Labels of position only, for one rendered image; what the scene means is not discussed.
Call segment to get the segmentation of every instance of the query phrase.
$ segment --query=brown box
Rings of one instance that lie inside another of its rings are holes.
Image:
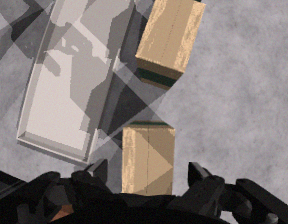
[[[172,195],[175,129],[137,121],[123,128],[122,193]]]
[[[185,72],[205,6],[155,0],[136,53],[143,82],[169,89]]]

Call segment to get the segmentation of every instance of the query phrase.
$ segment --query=white tray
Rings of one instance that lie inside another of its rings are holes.
[[[133,0],[56,1],[27,87],[20,142],[90,162],[133,7]]]

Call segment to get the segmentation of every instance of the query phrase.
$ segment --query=gray floor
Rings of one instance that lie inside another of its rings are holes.
[[[67,177],[82,169],[16,141],[25,87],[50,12],[51,0],[35,1],[46,10],[13,42],[9,24],[29,6],[0,0],[0,170],[24,181],[51,170]],[[163,120],[176,129],[174,194],[187,190],[187,165],[196,161],[227,183],[249,178],[288,204],[288,0],[203,2],[187,70],[167,92],[137,77],[133,56],[141,16],[135,13],[94,161],[109,160],[108,186],[120,192],[122,127],[134,119]],[[149,1],[140,3],[138,11],[149,15]],[[230,221],[229,216],[222,218]]]

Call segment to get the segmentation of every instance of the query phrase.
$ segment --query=cardboard box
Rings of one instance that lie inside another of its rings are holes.
[[[133,0],[56,1],[27,87],[20,142],[89,163],[133,8]]]
[[[137,121],[123,128],[122,193],[172,195],[175,129]]]
[[[169,89],[185,72],[205,6],[155,0],[136,53],[143,82]]]

